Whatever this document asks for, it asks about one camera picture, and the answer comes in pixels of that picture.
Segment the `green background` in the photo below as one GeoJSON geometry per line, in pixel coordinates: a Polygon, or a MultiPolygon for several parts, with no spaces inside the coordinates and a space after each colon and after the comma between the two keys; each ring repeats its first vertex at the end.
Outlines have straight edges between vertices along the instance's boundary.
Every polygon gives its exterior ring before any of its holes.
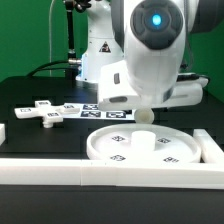
{"type": "MultiPolygon", "coordinates": [[[[49,62],[49,9],[51,0],[2,0],[0,7],[0,81],[26,75],[49,62]]],[[[86,14],[74,12],[75,46],[78,56],[86,49],[86,14]]],[[[53,60],[67,58],[67,21],[62,0],[52,16],[53,60]]],[[[224,102],[224,23],[206,34],[189,37],[194,53],[192,71],[211,77],[208,91],[224,102]]]]}

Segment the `black surface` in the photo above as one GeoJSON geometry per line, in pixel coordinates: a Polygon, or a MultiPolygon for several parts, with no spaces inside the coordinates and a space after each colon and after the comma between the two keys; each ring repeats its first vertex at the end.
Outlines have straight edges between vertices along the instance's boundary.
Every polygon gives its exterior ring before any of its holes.
{"type": "MultiPolygon", "coordinates": [[[[13,77],[0,83],[0,123],[7,125],[1,157],[86,158],[88,135],[114,121],[71,120],[44,129],[40,118],[18,120],[15,107],[35,100],[96,103],[96,92],[72,88],[63,78],[13,77]]],[[[224,140],[224,106],[209,94],[192,107],[155,110],[156,124],[191,134],[205,128],[219,145],[224,140]]],[[[220,224],[224,191],[81,186],[0,185],[2,224],[220,224]]]]}
{"type": "Polygon", "coordinates": [[[96,103],[96,91],[74,88],[64,78],[8,78],[0,84],[0,123],[6,124],[6,142],[0,157],[87,158],[86,139],[96,129],[122,123],[90,119],[64,119],[46,129],[42,118],[17,119],[14,108],[34,107],[36,100],[64,103],[96,103]]]}
{"type": "MultiPolygon", "coordinates": [[[[6,124],[7,139],[0,146],[0,157],[87,158],[86,139],[93,131],[127,121],[64,119],[46,129],[42,118],[17,119],[14,108],[34,107],[35,100],[64,103],[96,103],[96,91],[74,87],[64,78],[12,77],[0,83],[0,123],[6,124]]],[[[155,122],[193,134],[203,128],[224,146],[224,104],[205,92],[196,106],[156,109],[155,122]]]]}

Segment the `round white plate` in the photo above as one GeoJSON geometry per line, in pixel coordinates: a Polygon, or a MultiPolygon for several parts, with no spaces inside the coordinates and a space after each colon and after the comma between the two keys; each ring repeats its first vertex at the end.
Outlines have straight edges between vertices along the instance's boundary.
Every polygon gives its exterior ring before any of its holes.
{"type": "Polygon", "coordinates": [[[94,160],[189,163],[200,162],[201,149],[193,137],[172,128],[150,124],[120,124],[93,132],[87,139],[87,155],[94,160]],[[135,131],[153,132],[156,135],[155,149],[148,149],[147,146],[152,142],[147,144],[145,140],[145,147],[133,148],[132,133],[135,131]]]}

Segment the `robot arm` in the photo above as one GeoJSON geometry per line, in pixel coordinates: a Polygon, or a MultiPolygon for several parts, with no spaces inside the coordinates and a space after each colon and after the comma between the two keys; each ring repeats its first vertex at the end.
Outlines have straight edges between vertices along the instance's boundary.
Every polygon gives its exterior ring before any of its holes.
{"type": "MultiPolygon", "coordinates": [[[[195,21],[208,2],[112,0],[115,39],[123,49],[124,60],[102,68],[99,108],[127,110],[199,103],[202,88],[208,80],[177,80],[182,75],[179,69],[186,34],[198,32],[195,21]]],[[[216,3],[221,5],[223,1],[217,0],[216,3]]],[[[219,15],[222,14],[219,18],[223,17],[223,10],[218,11],[219,15]]]]}

